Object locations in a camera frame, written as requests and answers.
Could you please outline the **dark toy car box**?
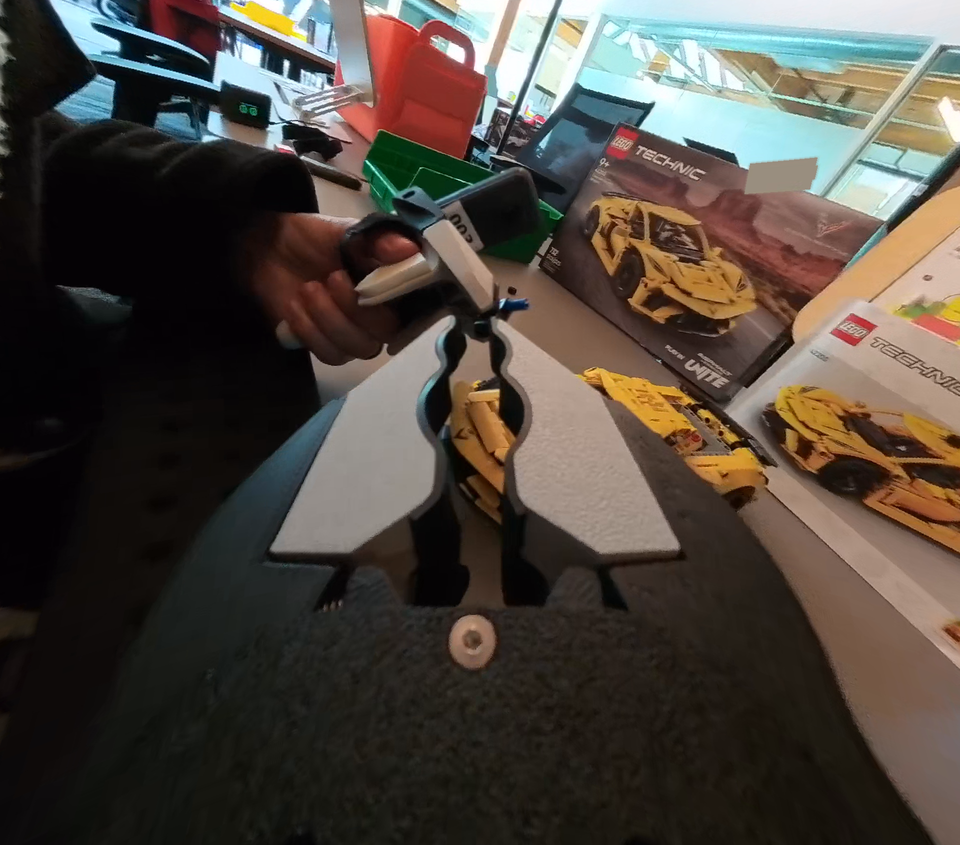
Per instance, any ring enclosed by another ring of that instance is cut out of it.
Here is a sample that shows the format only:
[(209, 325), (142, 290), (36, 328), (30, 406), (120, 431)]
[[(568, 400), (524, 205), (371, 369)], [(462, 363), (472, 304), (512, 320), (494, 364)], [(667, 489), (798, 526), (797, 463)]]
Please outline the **dark toy car box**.
[(619, 124), (540, 268), (681, 384), (725, 403), (880, 222), (810, 191), (755, 193), (721, 158)]

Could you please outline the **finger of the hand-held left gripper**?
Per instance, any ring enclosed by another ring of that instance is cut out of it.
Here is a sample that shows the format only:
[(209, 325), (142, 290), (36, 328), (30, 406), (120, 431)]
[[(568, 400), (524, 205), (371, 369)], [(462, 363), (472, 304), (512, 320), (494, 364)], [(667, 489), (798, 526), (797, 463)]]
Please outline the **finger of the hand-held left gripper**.
[(429, 286), (443, 307), (472, 319), (496, 310), (493, 273), (448, 219), (440, 218), (423, 231), (422, 254), (430, 269)]

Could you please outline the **instruction sheet on cardboard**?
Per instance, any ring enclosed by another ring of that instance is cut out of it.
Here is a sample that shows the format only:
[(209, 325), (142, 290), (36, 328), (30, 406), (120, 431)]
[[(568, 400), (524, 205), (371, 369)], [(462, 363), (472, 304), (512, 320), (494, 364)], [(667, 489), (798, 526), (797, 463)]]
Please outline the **instruction sheet on cardboard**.
[(850, 302), (870, 302), (942, 245), (959, 227), (959, 186), (924, 203), (852, 262), (801, 311), (791, 326), (795, 344), (815, 334)]

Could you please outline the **black monitor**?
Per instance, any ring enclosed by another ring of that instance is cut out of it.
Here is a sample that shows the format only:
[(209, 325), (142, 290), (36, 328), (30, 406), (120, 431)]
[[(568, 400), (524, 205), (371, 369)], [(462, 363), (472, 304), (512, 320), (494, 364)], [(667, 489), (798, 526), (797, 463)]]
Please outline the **black monitor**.
[(737, 156), (733, 152), (729, 152), (725, 149), (714, 147), (713, 145), (702, 143), (696, 139), (685, 138), (683, 143), (690, 149), (694, 150), (701, 157), (709, 157), (712, 162), (724, 162), (730, 165), (731, 167), (739, 168), (739, 161)]

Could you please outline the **black pin blue tip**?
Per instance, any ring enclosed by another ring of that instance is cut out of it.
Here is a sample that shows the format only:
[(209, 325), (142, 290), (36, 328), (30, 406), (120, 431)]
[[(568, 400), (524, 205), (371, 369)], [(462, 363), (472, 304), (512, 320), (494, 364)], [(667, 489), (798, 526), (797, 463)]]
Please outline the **black pin blue tip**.
[(514, 313), (528, 311), (529, 308), (529, 300), (518, 297), (516, 288), (509, 287), (507, 297), (500, 298), (498, 287), (494, 287), (494, 300), (489, 307), (479, 311), (466, 307), (457, 313), (457, 323), (466, 338), (488, 342), (494, 336), (495, 323), (507, 321)]

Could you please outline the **black box green lights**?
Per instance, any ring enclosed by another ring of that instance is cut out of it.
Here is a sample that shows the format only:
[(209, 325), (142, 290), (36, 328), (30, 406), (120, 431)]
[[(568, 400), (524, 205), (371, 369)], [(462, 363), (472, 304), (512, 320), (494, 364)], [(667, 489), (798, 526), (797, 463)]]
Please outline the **black box green lights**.
[(222, 80), (218, 108), (228, 122), (264, 132), (271, 126), (272, 99), (264, 92)]

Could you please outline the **yellow toy brick car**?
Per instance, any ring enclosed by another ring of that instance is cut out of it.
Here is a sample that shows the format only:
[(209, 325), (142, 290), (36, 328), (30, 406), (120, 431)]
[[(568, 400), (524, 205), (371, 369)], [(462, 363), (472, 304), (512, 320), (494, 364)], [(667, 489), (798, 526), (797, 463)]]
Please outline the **yellow toy brick car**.
[[(590, 368), (580, 380), (626, 407), (726, 503), (739, 510), (768, 488), (772, 461), (719, 409), (673, 386)], [(463, 496), (493, 524), (501, 524), (505, 461), (514, 434), (500, 415), (497, 378), (457, 382), (447, 421)]]

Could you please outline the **green plastic bin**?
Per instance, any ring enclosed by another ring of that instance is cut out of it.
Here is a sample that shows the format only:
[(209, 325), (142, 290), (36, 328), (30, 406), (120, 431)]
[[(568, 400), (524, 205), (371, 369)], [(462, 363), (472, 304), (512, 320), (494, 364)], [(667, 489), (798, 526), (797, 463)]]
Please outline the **green plastic bin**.
[[(369, 194), (380, 212), (394, 213), (394, 197), (410, 187), (420, 188), (434, 200), (454, 191), (498, 175), (498, 170), (475, 165), (438, 152), (389, 131), (378, 131), (362, 165)], [(545, 201), (538, 204), (539, 221), (535, 231), (504, 239), (484, 255), (530, 264), (541, 253), (563, 220), (563, 215)]]

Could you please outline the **person's left forearm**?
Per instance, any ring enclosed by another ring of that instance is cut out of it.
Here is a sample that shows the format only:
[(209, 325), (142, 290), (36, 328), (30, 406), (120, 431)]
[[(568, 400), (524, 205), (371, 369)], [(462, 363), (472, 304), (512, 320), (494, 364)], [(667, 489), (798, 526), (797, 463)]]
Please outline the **person's left forearm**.
[(241, 249), (281, 215), (316, 215), (294, 155), (229, 139), (184, 142), (115, 119), (39, 120), (43, 269), (54, 284), (135, 302), (217, 301)]

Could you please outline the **small red bin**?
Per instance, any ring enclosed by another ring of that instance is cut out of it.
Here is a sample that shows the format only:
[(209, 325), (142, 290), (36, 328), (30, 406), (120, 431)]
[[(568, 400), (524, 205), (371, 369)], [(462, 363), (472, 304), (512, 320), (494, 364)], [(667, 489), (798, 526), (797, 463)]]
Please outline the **small red bin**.
[(211, 0), (143, 0), (149, 31), (192, 49), (215, 65), (220, 12)]

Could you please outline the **person's left hand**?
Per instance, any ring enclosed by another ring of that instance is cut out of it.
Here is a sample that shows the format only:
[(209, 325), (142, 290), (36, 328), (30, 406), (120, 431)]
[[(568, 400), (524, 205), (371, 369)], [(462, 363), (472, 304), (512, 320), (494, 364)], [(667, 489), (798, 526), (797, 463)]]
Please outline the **person's left hand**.
[(285, 323), (319, 362), (341, 366), (377, 357), (401, 326), (385, 306), (362, 307), (340, 247), (354, 219), (269, 214), (242, 239), (239, 276), (270, 319)]

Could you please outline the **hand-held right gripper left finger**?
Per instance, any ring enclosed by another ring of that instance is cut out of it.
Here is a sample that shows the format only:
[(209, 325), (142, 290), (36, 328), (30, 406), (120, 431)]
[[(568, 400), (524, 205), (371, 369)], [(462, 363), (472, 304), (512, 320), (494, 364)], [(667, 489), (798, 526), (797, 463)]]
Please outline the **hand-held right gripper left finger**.
[(460, 324), (442, 316), (342, 399), (272, 559), (346, 574), (376, 566), (416, 606), (461, 603), (470, 571), (443, 435), (466, 347)]

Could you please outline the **black office chair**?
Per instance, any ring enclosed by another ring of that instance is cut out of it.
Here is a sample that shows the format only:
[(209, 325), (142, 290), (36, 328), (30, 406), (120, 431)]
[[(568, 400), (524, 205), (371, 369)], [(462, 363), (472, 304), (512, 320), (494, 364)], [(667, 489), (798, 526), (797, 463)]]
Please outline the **black office chair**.
[(143, 0), (94, 0), (101, 18), (92, 28), (111, 38), (113, 52), (90, 56), (113, 83), (111, 117), (154, 127), (159, 115), (185, 115), (202, 137), (217, 101), (214, 65), (170, 38), (149, 31)]

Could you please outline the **black mesh chair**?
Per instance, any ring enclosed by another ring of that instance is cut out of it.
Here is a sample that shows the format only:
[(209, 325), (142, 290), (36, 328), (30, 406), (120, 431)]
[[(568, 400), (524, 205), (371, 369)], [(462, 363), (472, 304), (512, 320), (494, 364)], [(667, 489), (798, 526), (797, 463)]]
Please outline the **black mesh chair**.
[(621, 124), (640, 128), (654, 102), (622, 98), (575, 83), (531, 140), (518, 151), (493, 155), (494, 171), (523, 167), (543, 202), (564, 213)]

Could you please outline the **red plastic tote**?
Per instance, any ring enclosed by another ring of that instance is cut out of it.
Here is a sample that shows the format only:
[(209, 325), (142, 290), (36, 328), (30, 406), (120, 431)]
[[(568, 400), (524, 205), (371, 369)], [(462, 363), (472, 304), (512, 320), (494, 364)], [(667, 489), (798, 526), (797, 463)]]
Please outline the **red plastic tote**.
[(340, 117), (369, 142), (386, 131), (462, 159), (487, 93), (471, 39), (442, 20), (416, 29), (389, 14), (370, 15), (366, 34), (376, 103)]

